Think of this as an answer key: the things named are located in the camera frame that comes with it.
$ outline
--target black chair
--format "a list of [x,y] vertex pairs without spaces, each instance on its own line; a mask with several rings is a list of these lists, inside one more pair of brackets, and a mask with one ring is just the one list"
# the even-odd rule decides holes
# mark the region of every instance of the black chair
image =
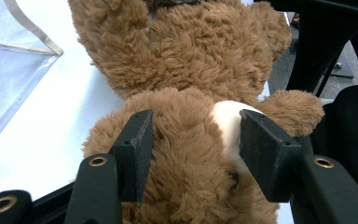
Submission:
[[286,89],[314,92],[321,76],[331,74],[345,44],[358,36],[358,0],[268,2],[276,10],[300,14],[296,60]]

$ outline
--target teddy bear arm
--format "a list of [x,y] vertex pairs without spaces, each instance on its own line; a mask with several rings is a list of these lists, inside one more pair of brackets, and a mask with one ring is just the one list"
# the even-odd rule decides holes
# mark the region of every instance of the teddy bear arm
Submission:
[[137,93],[153,63],[146,3],[69,0],[69,6],[79,42],[108,81],[114,80],[109,85],[122,98]]
[[303,91],[276,91],[254,107],[292,137],[311,134],[324,116],[319,99]]

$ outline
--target black bar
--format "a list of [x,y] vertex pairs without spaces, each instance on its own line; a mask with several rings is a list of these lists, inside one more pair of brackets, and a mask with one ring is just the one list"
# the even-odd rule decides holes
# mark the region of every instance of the black bar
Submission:
[[319,14],[300,13],[300,19],[295,64],[286,89],[314,92],[321,76],[357,31]]
[[34,223],[63,223],[73,187],[68,184],[34,201]]
[[33,222],[31,195],[23,190],[0,192],[0,223],[29,224]]
[[306,156],[301,177],[322,223],[358,223],[358,185],[339,162]]
[[109,153],[117,160],[118,191],[122,202],[140,203],[153,150],[153,111],[132,115]]
[[333,61],[330,63],[330,65],[327,67],[327,71],[324,73],[324,78],[322,79],[321,84],[319,85],[318,90],[315,93],[316,97],[320,97],[322,94],[322,91],[324,91],[324,87],[327,84],[328,79],[332,76],[332,72],[334,67],[337,64],[339,55],[341,54],[342,51],[339,52],[339,54],[333,59]]
[[240,114],[241,157],[269,202],[289,202],[301,145],[268,117],[250,110]]
[[121,223],[116,159],[97,154],[83,160],[64,223]]

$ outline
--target teddy bear body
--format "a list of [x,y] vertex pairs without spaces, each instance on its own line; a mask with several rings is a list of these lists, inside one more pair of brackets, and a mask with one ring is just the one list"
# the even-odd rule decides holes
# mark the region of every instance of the teddy bear body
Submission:
[[125,223],[276,223],[239,156],[242,108],[254,108],[291,136],[323,116],[316,97],[258,94],[288,48],[284,17],[267,3],[239,0],[159,7],[142,0],[69,0],[92,62],[125,103],[102,118],[85,157],[107,152],[129,117],[152,109],[154,152],[141,206],[123,203]]

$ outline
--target brown teddy bear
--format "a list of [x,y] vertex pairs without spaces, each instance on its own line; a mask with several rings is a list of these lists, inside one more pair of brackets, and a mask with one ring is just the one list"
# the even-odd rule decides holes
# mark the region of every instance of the brown teddy bear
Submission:
[[324,114],[302,91],[257,100],[290,42],[282,15],[240,0],[153,13],[142,0],[69,4],[80,43],[125,100],[90,130],[85,157],[109,151],[133,113],[154,111],[145,199],[123,203],[123,221],[276,223],[278,205],[266,201],[239,155],[239,112],[264,113],[291,136],[310,134]]

